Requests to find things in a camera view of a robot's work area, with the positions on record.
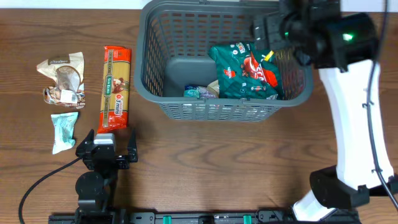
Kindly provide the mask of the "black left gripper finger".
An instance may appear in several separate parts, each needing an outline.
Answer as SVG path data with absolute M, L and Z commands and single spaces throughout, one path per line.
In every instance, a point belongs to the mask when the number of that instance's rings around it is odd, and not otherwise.
M 136 131 L 133 129 L 131 136 L 129 138 L 129 142 L 127 145 L 127 152 L 129 156 L 137 155 L 137 145 L 136 145 Z
M 88 133 L 88 135 L 86 136 L 86 138 L 83 140 L 84 144 L 91 144 L 94 140 L 94 136 L 95 136 L 95 132 L 93 129 L 91 129 Z

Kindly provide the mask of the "small light teal packet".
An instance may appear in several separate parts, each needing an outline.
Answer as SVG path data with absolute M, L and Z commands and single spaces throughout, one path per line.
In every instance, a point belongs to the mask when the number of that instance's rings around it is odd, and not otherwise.
M 71 149 L 75 145 L 73 131 L 78 119 L 78 112 L 52 114 L 51 119 L 55 131 L 52 154 Z

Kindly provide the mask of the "green Nescafe coffee bag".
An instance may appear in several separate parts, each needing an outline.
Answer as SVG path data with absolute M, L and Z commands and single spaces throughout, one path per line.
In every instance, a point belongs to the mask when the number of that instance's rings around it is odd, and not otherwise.
M 274 51 L 236 42 L 215 45 L 208 56 L 216 64 L 220 98 L 279 100 L 285 96 Z

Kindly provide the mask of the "San Remo spaghetti packet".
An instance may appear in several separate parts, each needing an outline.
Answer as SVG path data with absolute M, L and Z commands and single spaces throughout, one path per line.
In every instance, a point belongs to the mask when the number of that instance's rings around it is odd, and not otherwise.
M 131 49 L 106 46 L 98 133 L 109 133 L 127 127 L 130 73 Z

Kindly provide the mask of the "Kleenex tissue multipack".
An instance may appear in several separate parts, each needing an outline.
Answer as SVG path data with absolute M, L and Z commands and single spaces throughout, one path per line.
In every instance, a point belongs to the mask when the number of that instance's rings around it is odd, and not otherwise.
M 192 98 L 218 98 L 218 93 L 210 87 L 185 85 L 183 96 Z

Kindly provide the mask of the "beige dried mushroom bag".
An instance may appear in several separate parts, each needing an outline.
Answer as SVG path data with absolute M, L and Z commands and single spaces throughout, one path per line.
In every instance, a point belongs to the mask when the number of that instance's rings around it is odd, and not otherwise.
M 212 94 L 214 94 L 217 98 L 220 95 L 220 85 L 219 85 L 219 81 L 215 80 L 213 82 L 211 82 L 207 88 L 206 88 L 209 92 L 211 92 Z

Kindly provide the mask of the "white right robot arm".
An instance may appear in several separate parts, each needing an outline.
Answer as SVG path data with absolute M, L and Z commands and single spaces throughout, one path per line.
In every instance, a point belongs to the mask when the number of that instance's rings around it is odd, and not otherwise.
M 397 203 L 397 174 L 388 158 L 379 104 L 379 57 L 386 29 L 369 14 L 343 15 L 339 1 L 280 1 L 257 14 L 251 33 L 260 49 L 292 47 L 302 66 L 318 70 L 330 103 L 338 158 L 310 174 L 310 191 L 286 223 L 356 223 L 371 197 Z

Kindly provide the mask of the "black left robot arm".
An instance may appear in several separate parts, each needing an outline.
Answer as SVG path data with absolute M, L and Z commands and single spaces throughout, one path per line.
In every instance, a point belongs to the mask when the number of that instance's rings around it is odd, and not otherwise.
M 118 180 L 118 171 L 128 169 L 138 161 L 136 133 L 132 132 L 125 155 L 116 154 L 116 140 L 113 133 L 95 134 L 91 130 L 77 146 L 76 156 L 86 165 L 88 172 L 82 174 L 76 184 L 79 210 L 85 218 L 110 217 Z

